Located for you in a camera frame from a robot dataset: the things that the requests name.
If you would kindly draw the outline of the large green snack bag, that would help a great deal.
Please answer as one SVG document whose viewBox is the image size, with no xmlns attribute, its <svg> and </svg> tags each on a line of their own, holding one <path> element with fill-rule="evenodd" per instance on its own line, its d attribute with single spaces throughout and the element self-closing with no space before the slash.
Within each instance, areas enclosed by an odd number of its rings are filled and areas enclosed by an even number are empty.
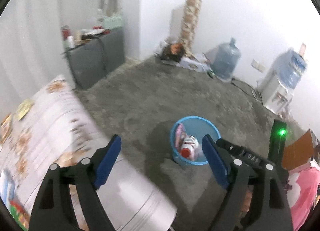
<svg viewBox="0 0 320 231">
<path fill-rule="evenodd" d="M 14 220 L 23 230 L 29 229 L 30 216 L 18 202 L 10 200 L 9 211 Z"/>
</svg>

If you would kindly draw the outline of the light blue tissue box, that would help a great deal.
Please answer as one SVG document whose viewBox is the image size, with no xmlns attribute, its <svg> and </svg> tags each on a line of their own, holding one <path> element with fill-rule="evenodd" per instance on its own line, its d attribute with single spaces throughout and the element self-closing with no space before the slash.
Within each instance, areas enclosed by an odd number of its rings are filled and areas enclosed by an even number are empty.
<svg viewBox="0 0 320 231">
<path fill-rule="evenodd" d="M 4 205 L 9 208 L 10 201 L 15 198 L 16 185 L 7 169 L 1 170 L 0 193 Z"/>
</svg>

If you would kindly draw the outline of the white yogurt bottle red cap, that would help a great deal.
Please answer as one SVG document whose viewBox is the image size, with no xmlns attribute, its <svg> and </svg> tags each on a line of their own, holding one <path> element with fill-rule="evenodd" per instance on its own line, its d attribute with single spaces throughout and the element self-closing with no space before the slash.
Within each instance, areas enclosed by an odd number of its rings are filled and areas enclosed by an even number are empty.
<svg viewBox="0 0 320 231">
<path fill-rule="evenodd" d="M 180 155 L 190 161 L 195 161 L 199 153 L 199 142 L 194 136 L 185 137 L 180 149 Z"/>
</svg>

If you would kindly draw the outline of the purple blue snack bag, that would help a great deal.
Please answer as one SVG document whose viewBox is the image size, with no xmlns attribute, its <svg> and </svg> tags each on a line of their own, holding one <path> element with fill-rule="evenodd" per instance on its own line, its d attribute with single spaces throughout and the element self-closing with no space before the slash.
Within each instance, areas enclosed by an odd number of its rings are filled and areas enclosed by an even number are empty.
<svg viewBox="0 0 320 231">
<path fill-rule="evenodd" d="M 180 151 L 183 141 L 186 137 L 186 131 L 183 123 L 179 123 L 175 130 L 175 148 L 177 151 Z"/>
</svg>

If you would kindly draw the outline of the blue plastic trash bin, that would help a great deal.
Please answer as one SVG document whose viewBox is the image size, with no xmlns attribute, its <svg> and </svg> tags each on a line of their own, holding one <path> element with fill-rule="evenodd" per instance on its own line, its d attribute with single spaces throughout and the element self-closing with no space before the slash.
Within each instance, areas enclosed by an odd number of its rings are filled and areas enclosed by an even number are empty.
<svg viewBox="0 0 320 231">
<path fill-rule="evenodd" d="M 181 166 L 207 164 L 202 151 L 205 135 L 210 135 L 214 141 L 221 138 L 217 127 L 205 118 L 188 116 L 178 120 L 170 131 L 173 160 Z"/>
</svg>

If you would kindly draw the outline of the water dispenser with jug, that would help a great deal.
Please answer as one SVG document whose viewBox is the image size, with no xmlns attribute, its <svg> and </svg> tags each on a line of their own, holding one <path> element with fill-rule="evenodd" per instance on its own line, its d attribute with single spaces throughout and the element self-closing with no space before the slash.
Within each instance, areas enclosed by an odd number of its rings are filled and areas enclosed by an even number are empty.
<svg viewBox="0 0 320 231">
<path fill-rule="evenodd" d="M 275 115 L 290 104 L 293 92 L 306 70 L 305 50 L 306 45 L 302 44 L 298 52 L 289 49 L 280 54 L 258 86 L 263 106 Z"/>
</svg>

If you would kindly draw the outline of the floral tablecloth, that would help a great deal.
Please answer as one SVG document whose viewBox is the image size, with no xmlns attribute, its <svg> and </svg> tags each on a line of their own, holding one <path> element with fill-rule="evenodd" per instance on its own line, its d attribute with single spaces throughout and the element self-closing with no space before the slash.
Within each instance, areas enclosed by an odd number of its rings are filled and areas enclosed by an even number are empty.
<svg viewBox="0 0 320 231">
<path fill-rule="evenodd" d="M 57 76 L 30 99 L 34 105 L 1 144 L 1 170 L 15 181 L 14 201 L 31 214 L 41 182 L 51 164 L 73 166 L 107 146 L 63 76 Z M 1 123 L 8 115 L 1 115 Z M 176 206 L 147 177 L 119 155 L 98 196 L 116 230 L 171 230 Z"/>
</svg>

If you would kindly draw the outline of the orange noodle packet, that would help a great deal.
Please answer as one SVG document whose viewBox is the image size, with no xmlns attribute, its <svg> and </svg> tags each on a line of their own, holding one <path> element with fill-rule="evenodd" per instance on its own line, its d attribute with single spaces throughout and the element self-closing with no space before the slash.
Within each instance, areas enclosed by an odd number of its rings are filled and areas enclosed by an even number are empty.
<svg viewBox="0 0 320 231">
<path fill-rule="evenodd" d="M 12 114 L 8 114 L 1 123 L 1 144 L 9 137 L 12 131 Z"/>
</svg>

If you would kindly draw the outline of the yellow green snack packet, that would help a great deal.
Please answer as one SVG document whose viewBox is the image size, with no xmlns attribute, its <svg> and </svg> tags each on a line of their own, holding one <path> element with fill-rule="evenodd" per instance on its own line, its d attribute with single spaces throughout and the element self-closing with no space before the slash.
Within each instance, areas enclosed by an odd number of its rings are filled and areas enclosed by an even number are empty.
<svg viewBox="0 0 320 231">
<path fill-rule="evenodd" d="M 34 105 L 34 101 L 30 98 L 25 99 L 21 104 L 17 107 L 16 112 L 14 113 L 14 119 L 16 121 L 22 120 L 28 112 L 31 110 L 31 108 Z"/>
</svg>

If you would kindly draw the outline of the blue water jug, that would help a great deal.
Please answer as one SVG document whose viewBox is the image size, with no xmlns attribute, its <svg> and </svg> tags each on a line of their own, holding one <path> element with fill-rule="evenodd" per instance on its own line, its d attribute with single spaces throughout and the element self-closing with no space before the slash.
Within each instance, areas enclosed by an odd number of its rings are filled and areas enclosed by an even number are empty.
<svg viewBox="0 0 320 231">
<path fill-rule="evenodd" d="M 230 81 L 240 57 L 241 52 L 236 47 L 236 39 L 231 38 L 230 42 L 219 45 L 211 69 L 221 81 Z"/>
</svg>

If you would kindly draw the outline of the black orange bag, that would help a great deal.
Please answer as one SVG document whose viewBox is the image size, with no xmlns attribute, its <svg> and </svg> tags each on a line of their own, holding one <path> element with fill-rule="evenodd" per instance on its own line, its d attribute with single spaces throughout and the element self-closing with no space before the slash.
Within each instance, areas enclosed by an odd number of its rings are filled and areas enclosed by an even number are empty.
<svg viewBox="0 0 320 231">
<path fill-rule="evenodd" d="M 161 60 L 164 61 L 174 61 L 179 63 L 182 57 L 185 55 L 185 48 L 182 43 L 168 44 L 163 49 L 160 56 Z"/>
</svg>

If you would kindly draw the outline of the grey cabinet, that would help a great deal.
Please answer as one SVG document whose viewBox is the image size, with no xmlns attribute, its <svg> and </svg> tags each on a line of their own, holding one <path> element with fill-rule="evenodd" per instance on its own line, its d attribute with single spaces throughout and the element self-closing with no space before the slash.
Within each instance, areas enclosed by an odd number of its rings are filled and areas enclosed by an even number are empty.
<svg viewBox="0 0 320 231">
<path fill-rule="evenodd" d="M 125 63 L 124 33 L 116 28 L 66 52 L 76 87 L 86 90 Z"/>
</svg>

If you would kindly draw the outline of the grey curtain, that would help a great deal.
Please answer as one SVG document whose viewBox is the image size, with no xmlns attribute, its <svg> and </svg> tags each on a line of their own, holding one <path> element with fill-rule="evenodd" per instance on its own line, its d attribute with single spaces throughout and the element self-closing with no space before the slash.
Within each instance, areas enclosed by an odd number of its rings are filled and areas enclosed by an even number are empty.
<svg viewBox="0 0 320 231">
<path fill-rule="evenodd" d="M 119 0 L 125 55 L 140 58 L 140 0 Z M 106 0 L 9 0 L 1 13 L 1 115 L 11 113 L 56 76 L 74 85 L 61 29 L 92 27 Z"/>
</svg>

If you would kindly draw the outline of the patterned tall board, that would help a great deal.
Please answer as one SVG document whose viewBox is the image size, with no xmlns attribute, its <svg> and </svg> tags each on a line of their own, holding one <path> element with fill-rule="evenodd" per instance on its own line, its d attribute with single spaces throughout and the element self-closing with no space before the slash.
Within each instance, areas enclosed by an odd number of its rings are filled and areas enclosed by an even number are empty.
<svg viewBox="0 0 320 231">
<path fill-rule="evenodd" d="M 197 28 L 202 0 L 186 0 L 183 9 L 180 41 L 186 50 L 191 51 Z"/>
</svg>

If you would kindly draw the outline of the white small bottle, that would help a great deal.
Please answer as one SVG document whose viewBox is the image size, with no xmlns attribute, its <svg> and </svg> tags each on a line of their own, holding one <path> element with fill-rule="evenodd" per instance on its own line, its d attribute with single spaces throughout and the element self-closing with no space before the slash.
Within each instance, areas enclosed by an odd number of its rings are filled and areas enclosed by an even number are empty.
<svg viewBox="0 0 320 231">
<path fill-rule="evenodd" d="M 72 35 L 67 37 L 67 48 L 70 50 L 75 48 L 75 42 Z"/>
</svg>

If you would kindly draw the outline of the red thermos bottle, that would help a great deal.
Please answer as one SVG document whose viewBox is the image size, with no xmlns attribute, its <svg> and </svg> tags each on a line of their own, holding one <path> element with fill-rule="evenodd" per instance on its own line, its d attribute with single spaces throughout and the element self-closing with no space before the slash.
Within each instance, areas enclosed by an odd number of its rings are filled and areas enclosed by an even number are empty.
<svg viewBox="0 0 320 231">
<path fill-rule="evenodd" d="M 63 44 L 65 48 L 68 48 L 68 37 L 71 35 L 70 27 L 65 25 L 61 27 Z"/>
</svg>

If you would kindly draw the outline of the mint green organizer box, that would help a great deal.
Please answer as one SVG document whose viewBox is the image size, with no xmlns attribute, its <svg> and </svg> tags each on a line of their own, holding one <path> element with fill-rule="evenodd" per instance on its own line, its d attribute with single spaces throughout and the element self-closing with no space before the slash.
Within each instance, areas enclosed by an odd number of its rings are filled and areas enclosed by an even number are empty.
<svg viewBox="0 0 320 231">
<path fill-rule="evenodd" d="M 107 30 L 123 27 L 123 17 L 120 14 L 103 17 L 103 27 Z"/>
</svg>

